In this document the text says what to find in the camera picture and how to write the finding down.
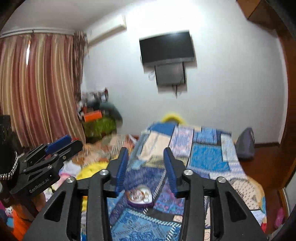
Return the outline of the yellow fluffy cushion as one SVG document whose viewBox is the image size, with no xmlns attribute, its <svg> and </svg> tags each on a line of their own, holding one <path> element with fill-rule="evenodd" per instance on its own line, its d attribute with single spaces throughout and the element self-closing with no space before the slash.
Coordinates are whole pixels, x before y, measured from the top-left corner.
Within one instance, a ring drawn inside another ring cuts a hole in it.
<svg viewBox="0 0 296 241">
<path fill-rule="evenodd" d="M 168 122 L 175 122 L 177 124 L 184 125 L 186 124 L 186 121 L 177 113 L 167 113 L 163 116 L 162 123 L 168 123 Z"/>
</svg>

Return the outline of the blue patchwork bedspread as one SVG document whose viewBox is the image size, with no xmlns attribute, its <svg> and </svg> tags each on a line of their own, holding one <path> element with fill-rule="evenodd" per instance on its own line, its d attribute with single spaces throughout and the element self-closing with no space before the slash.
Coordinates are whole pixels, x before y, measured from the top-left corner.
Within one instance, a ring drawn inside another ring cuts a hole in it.
<svg viewBox="0 0 296 241">
<path fill-rule="evenodd" d="M 124 183 L 107 199 L 112 240 L 266 240 L 265 198 L 228 132 L 155 123 L 136 143 L 109 135 L 84 145 L 78 179 L 126 148 Z"/>
</svg>

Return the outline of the dark grey pillow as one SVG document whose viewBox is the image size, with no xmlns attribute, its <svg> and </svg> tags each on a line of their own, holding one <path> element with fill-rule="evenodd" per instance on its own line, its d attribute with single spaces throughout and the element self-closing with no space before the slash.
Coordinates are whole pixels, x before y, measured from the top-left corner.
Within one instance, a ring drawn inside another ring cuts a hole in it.
<svg viewBox="0 0 296 241">
<path fill-rule="evenodd" d="M 238 159 L 253 159 L 255 155 L 255 139 L 253 129 L 246 128 L 238 137 L 235 150 Z"/>
</svg>

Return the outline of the striped red curtain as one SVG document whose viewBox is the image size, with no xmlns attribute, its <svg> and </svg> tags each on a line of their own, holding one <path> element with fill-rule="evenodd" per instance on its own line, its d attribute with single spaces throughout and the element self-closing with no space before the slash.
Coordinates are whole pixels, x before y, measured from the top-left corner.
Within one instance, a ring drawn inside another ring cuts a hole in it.
<svg viewBox="0 0 296 241">
<path fill-rule="evenodd" d="M 77 114 L 85 39 L 81 33 L 31 33 L 1 39 L 1 114 L 21 144 L 69 135 L 85 141 Z"/>
</svg>

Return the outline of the yellow cartoon blanket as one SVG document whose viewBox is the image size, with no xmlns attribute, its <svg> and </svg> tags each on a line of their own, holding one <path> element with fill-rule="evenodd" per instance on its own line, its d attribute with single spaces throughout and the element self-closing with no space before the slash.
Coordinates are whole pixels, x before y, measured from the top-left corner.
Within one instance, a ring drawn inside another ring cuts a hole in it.
<svg viewBox="0 0 296 241">
<path fill-rule="evenodd" d="M 92 177 L 95 173 L 106 169 L 108 166 L 108 162 L 95 162 L 91 163 L 88 166 L 82 168 L 79 174 L 76 176 L 77 180 L 82 180 L 86 178 Z"/>
</svg>

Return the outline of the purple heart-shaped jewelry box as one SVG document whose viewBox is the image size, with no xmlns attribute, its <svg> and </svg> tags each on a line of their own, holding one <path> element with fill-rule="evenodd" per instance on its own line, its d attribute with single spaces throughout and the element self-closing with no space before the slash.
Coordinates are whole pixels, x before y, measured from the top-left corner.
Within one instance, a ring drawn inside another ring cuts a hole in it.
<svg viewBox="0 0 296 241">
<path fill-rule="evenodd" d="M 135 208 L 147 208 L 154 205 L 154 198 L 151 190 L 146 185 L 138 185 L 137 187 L 125 192 L 127 202 Z"/>
</svg>

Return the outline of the green covered stand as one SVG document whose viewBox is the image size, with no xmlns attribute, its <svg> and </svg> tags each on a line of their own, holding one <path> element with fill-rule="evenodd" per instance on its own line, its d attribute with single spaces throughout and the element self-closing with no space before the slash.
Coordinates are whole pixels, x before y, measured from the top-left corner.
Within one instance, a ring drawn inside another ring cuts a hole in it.
<svg viewBox="0 0 296 241">
<path fill-rule="evenodd" d="M 105 135 L 116 132 L 115 120 L 110 117 L 103 117 L 89 122 L 82 123 L 85 137 L 102 139 Z"/>
</svg>

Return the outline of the orange shoe box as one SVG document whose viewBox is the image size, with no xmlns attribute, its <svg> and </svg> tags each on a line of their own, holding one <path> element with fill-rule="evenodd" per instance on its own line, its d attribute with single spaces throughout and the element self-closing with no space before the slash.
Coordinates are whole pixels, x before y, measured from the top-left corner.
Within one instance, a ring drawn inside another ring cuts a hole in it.
<svg viewBox="0 0 296 241">
<path fill-rule="evenodd" d="M 89 113 L 85 113 L 83 116 L 84 122 L 95 121 L 102 118 L 102 113 L 100 110 L 92 111 Z"/>
</svg>

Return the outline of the grey clothes pile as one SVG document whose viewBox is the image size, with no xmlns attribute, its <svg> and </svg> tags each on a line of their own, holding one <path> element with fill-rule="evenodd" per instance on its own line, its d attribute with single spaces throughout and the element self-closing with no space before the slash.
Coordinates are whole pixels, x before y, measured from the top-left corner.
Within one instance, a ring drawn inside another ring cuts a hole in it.
<svg viewBox="0 0 296 241">
<path fill-rule="evenodd" d="M 107 88 L 102 91 L 83 92 L 81 100 L 77 103 L 77 115 L 79 120 L 83 121 L 85 113 L 100 110 L 102 117 L 110 117 L 115 121 L 122 122 L 122 116 L 114 104 L 109 102 L 109 93 Z"/>
</svg>

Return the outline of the brown wooden door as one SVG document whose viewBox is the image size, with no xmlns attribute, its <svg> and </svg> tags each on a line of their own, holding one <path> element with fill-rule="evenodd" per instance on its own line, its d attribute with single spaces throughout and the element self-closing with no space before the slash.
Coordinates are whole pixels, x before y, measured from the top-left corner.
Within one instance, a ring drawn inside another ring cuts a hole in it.
<svg viewBox="0 0 296 241">
<path fill-rule="evenodd" d="M 295 37 L 287 28 L 277 31 L 283 53 L 284 112 L 280 154 L 283 160 L 280 189 L 295 173 Z"/>
</svg>

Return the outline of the brown wooden wardrobe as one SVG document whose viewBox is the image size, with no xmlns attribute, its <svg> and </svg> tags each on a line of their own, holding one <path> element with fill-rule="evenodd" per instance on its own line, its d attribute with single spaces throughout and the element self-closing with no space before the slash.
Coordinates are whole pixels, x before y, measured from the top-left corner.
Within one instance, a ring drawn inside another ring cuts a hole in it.
<svg viewBox="0 0 296 241">
<path fill-rule="evenodd" d="M 283 21 L 267 1 L 237 0 L 237 3 L 249 21 L 270 30 L 283 27 Z"/>
</svg>

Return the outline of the white air conditioner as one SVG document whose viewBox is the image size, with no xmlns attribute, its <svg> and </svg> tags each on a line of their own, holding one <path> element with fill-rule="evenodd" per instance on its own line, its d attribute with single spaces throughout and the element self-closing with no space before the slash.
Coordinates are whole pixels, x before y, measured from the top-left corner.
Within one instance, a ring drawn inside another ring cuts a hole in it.
<svg viewBox="0 0 296 241">
<path fill-rule="evenodd" d="M 92 47 L 99 42 L 127 30 L 125 16 L 120 14 L 103 20 L 86 31 L 88 46 Z"/>
</svg>

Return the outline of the black wall television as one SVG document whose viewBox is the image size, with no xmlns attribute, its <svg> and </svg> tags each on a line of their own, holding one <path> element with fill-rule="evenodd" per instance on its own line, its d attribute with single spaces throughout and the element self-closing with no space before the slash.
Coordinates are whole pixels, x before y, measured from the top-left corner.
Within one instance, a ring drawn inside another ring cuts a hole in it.
<svg viewBox="0 0 296 241">
<path fill-rule="evenodd" d="M 174 32 L 139 40 L 144 66 L 192 62 L 195 50 L 190 32 Z"/>
</svg>

